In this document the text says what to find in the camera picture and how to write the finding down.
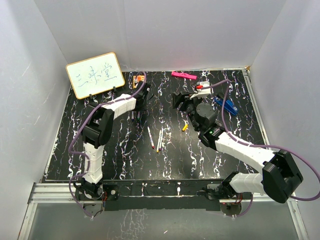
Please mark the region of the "green-tipped white pen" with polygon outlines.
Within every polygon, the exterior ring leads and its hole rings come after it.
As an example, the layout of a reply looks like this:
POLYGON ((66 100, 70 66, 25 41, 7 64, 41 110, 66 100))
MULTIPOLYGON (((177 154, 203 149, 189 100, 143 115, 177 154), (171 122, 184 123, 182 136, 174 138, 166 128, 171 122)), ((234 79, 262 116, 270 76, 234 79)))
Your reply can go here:
POLYGON ((136 119, 137 119, 137 121, 139 121, 139 120, 141 119, 141 112, 140 112, 140 111, 137 112, 137 117, 136 117, 136 119))

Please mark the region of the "blue-tipped white pen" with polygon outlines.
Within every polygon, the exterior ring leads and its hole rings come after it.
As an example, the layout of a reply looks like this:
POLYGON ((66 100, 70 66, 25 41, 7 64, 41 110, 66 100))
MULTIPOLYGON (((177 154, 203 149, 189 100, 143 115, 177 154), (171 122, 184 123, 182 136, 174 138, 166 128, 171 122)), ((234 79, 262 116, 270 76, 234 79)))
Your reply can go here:
POLYGON ((135 112, 132 111, 131 112, 131 121, 134 122, 134 120, 135 120, 135 112))

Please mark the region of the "red-tipped white pen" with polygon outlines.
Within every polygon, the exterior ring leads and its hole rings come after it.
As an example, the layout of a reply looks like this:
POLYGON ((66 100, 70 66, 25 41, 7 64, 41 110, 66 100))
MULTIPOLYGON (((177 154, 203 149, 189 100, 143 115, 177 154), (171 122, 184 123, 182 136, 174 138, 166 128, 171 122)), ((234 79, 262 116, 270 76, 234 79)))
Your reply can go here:
POLYGON ((151 129, 149 126, 147 126, 147 131, 148 131, 151 147, 152 147, 152 149, 155 149, 154 141, 153 141, 152 134, 151 134, 151 129))

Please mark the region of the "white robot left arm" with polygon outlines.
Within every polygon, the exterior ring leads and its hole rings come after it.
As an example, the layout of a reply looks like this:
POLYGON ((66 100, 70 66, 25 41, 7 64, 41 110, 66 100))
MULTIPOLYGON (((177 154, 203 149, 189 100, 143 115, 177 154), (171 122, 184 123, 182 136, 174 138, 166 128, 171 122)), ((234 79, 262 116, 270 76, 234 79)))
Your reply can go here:
POLYGON ((123 93, 113 101, 101 105, 94 111, 81 131, 85 150, 85 174, 81 183, 88 184, 86 194, 93 200, 103 195, 103 187, 98 184, 103 178, 102 162, 105 145, 111 138, 114 120, 121 115, 140 111, 147 100, 151 85, 139 82, 130 93, 123 93))

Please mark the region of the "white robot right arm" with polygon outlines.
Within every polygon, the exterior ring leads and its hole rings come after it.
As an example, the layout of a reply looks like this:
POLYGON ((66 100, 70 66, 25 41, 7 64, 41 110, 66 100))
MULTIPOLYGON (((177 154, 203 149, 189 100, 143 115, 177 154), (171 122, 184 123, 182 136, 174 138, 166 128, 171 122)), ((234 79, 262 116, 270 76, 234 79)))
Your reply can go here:
POLYGON ((233 199, 242 193, 266 194, 278 203, 285 203, 303 182, 303 176, 292 155, 285 151, 252 147, 249 142, 230 137, 216 123, 217 114, 197 93, 173 92, 172 107, 185 112, 200 142, 215 151, 228 154, 251 166, 256 173, 232 172, 215 188, 207 187, 207 195, 216 199, 233 199))

